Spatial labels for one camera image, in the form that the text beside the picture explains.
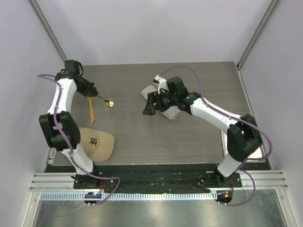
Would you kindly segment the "grey cloth napkin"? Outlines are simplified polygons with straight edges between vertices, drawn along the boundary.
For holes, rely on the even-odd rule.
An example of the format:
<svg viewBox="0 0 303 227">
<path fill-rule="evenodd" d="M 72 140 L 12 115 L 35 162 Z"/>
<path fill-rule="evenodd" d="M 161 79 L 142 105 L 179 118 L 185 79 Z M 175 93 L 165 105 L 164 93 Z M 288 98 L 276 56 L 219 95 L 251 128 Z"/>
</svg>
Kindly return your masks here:
<svg viewBox="0 0 303 227">
<path fill-rule="evenodd" d="M 149 93 L 158 95 L 158 88 L 149 85 L 141 91 L 141 96 L 148 101 Z M 181 112 L 176 106 L 170 106 L 162 97 L 159 97 L 158 103 L 155 104 L 155 109 L 170 121 L 175 120 Z"/>
</svg>

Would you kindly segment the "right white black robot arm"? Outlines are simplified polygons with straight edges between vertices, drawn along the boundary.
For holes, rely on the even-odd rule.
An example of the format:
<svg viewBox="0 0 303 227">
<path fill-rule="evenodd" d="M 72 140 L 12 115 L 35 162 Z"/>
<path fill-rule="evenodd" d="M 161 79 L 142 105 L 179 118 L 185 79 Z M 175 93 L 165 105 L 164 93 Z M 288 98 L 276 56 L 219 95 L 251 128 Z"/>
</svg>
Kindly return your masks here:
<svg viewBox="0 0 303 227">
<path fill-rule="evenodd" d="M 228 154 L 214 170 L 214 182 L 220 187 L 226 186 L 231 181 L 231 176 L 236 170 L 263 143 L 261 132 L 251 115 L 240 116 L 229 113 L 203 100 L 196 92 L 172 93 L 149 86 L 141 91 L 141 96 L 147 101 L 144 115 L 155 115 L 159 111 L 173 120 L 179 112 L 184 111 L 206 120 L 226 135 Z"/>
</svg>

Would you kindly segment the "green handled gold utensil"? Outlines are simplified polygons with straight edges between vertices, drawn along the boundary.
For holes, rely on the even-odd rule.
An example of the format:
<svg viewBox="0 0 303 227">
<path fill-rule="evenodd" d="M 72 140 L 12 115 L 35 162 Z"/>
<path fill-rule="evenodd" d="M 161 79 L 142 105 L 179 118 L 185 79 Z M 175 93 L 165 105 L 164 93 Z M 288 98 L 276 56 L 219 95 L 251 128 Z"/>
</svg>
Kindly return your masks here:
<svg viewBox="0 0 303 227">
<path fill-rule="evenodd" d="M 106 98 L 103 98 L 100 95 L 97 95 L 97 97 L 101 98 L 105 102 L 106 106 L 108 106 L 110 108 L 115 106 L 115 103 L 112 99 L 106 99 Z"/>
</svg>

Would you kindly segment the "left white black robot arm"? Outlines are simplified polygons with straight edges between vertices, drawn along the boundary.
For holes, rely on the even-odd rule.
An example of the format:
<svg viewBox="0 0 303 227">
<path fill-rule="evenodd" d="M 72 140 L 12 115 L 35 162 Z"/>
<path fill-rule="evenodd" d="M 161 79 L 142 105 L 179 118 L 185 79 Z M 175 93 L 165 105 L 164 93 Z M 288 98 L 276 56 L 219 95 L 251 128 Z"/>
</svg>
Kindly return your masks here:
<svg viewBox="0 0 303 227">
<path fill-rule="evenodd" d="M 39 116 L 39 123 L 48 146 L 68 158 L 76 170 L 78 181 L 84 179 L 89 188 L 97 188 L 101 177 L 94 162 L 88 158 L 80 145 L 80 130 L 70 113 L 76 92 L 84 97 L 98 95 L 94 83 L 79 75 L 60 77 L 42 74 L 38 77 L 56 84 L 51 107 L 47 114 Z"/>
</svg>

